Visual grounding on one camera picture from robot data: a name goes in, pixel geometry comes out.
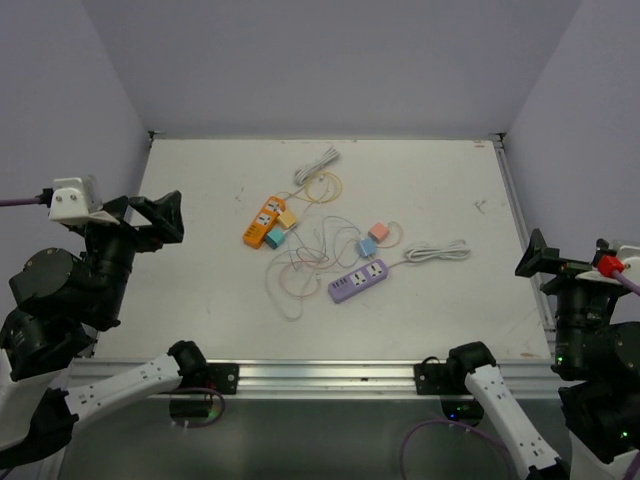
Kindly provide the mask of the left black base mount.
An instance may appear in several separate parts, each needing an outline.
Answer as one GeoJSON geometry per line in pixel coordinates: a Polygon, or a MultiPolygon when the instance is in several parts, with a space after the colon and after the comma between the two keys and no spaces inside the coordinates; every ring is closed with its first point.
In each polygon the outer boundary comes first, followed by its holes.
{"type": "Polygon", "coordinates": [[[235,395],[240,379],[237,363],[211,362],[207,364],[203,386],[222,395],[235,395]]]}

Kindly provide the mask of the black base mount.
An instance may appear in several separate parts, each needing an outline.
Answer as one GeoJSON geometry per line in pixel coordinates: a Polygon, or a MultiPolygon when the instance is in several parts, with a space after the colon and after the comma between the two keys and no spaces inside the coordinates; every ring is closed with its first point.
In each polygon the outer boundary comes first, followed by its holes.
{"type": "Polygon", "coordinates": [[[413,365],[418,395],[468,395],[465,379],[475,370],[456,357],[441,360],[435,356],[413,365]]]}
{"type": "Polygon", "coordinates": [[[237,363],[211,362],[207,364],[203,386],[222,395],[235,395],[240,379],[237,363]]]}

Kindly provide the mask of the pink charger plug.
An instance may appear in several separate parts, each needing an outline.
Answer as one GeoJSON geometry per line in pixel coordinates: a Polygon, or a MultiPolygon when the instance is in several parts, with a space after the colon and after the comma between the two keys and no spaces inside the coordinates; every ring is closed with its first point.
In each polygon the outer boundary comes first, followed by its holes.
{"type": "Polygon", "coordinates": [[[381,243],[387,239],[390,234],[389,227],[381,222],[375,223],[369,230],[368,236],[375,242],[381,243]]]}

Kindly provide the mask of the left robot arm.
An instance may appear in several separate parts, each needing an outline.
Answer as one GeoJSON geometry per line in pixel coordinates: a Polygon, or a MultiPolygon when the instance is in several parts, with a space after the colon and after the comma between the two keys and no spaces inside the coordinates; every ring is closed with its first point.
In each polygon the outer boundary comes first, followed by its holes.
{"type": "Polygon", "coordinates": [[[119,326],[134,258],[184,238],[182,195],[157,200],[121,196],[90,210],[79,195],[50,190],[55,222],[81,236],[80,255],[37,252],[9,281],[15,308],[1,327],[1,468],[42,460],[75,431],[130,401],[205,389],[207,362],[192,341],[179,341],[152,362],[79,391],[53,387],[92,346],[88,328],[119,326]]]}

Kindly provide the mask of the yellow charger plug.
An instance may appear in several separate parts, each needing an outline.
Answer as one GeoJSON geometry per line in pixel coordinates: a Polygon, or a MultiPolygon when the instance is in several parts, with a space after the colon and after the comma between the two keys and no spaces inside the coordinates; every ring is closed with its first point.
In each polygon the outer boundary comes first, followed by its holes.
{"type": "Polygon", "coordinates": [[[290,210],[279,210],[277,223],[282,229],[288,230],[297,223],[297,217],[290,210]]]}

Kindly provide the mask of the orange power strip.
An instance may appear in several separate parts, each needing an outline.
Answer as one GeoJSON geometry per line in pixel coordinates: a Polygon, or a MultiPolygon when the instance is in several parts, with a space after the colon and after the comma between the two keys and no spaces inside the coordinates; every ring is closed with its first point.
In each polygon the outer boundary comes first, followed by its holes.
{"type": "Polygon", "coordinates": [[[244,244],[250,248],[259,249],[264,243],[266,235],[276,224],[279,212],[285,209],[286,205],[283,199],[270,196],[245,230],[242,237],[244,244]]]}

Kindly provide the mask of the aluminium front rail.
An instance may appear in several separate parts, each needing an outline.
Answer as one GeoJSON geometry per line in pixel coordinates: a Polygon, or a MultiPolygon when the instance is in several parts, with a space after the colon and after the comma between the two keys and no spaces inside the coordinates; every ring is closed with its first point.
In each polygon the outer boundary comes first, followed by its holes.
{"type": "MultiPolygon", "coordinates": [[[[405,400],[417,396],[416,360],[234,360],[237,399],[405,400]]],[[[501,360],[506,386],[518,399],[555,399],[571,384],[540,359],[501,360]]]]}

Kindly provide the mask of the blue charger plug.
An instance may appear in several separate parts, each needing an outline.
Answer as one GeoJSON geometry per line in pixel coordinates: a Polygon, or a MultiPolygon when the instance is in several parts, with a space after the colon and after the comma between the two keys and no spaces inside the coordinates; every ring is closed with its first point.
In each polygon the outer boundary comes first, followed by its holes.
{"type": "Polygon", "coordinates": [[[377,245],[370,237],[362,238],[356,243],[357,253],[361,258],[373,258],[377,252],[377,245]]]}

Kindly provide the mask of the purple power strip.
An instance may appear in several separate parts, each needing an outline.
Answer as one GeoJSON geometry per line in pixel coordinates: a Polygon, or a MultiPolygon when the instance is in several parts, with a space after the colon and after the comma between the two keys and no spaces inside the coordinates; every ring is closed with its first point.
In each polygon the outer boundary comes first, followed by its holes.
{"type": "Polygon", "coordinates": [[[340,304],[362,291],[377,285],[385,280],[388,274],[388,266],[381,259],[375,259],[331,281],[328,284],[328,294],[335,304],[340,304]]]}

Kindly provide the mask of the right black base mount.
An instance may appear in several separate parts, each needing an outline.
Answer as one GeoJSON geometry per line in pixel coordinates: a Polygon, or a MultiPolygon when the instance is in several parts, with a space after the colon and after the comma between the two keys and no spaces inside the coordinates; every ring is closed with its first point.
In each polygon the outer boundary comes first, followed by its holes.
{"type": "Polygon", "coordinates": [[[468,395],[465,379],[475,370],[456,357],[441,360],[435,356],[413,365],[418,395],[468,395]]]}

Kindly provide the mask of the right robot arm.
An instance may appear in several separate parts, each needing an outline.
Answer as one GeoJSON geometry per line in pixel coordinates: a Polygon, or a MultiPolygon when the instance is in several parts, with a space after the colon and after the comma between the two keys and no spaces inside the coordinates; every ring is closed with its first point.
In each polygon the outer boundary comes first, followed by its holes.
{"type": "Polygon", "coordinates": [[[520,479],[636,479],[639,476],[639,324],[613,323],[618,300],[639,292],[639,248],[600,239],[590,261],[566,259],[535,229],[515,273],[547,274],[556,299],[552,371],[572,454],[564,461],[539,434],[481,342],[452,349],[445,379],[488,414],[520,479]]]}

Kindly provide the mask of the teal charger plug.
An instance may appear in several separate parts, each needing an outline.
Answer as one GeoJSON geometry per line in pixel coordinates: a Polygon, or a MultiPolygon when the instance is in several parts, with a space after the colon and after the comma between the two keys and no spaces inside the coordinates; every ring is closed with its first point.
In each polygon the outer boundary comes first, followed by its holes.
{"type": "Polygon", "coordinates": [[[278,228],[274,227],[264,237],[264,243],[271,249],[275,250],[285,241],[286,233],[278,228]]]}

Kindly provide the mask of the right aluminium side rail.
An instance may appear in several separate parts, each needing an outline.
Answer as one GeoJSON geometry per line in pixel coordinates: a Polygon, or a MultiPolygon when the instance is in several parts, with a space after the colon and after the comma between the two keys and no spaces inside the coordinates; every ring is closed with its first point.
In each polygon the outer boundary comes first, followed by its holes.
{"type": "MultiPolygon", "coordinates": [[[[518,233],[521,248],[523,251],[525,251],[526,247],[528,246],[530,235],[526,225],[526,221],[524,219],[519,198],[515,189],[513,177],[509,169],[506,150],[504,147],[504,134],[503,133],[490,134],[488,139],[492,142],[495,153],[496,153],[498,165],[499,165],[501,175],[503,178],[503,183],[507,192],[507,197],[509,199],[509,205],[512,211],[512,216],[514,218],[515,225],[516,225],[516,230],[518,233]]],[[[556,348],[556,342],[555,342],[556,330],[555,330],[554,318],[551,311],[549,300],[540,290],[540,287],[542,286],[542,283],[543,283],[543,279],[540,274],[535,274],[533,277],[528,278],[528,281],[531,285],[531,289],[534,294],[534,298],[536,300],[538,316],[540,317],[539,324],[542,330],[544,331],[545,340],[549,350],[550,358],[553,358],[555,354],[555,348],[556,348]]]]}

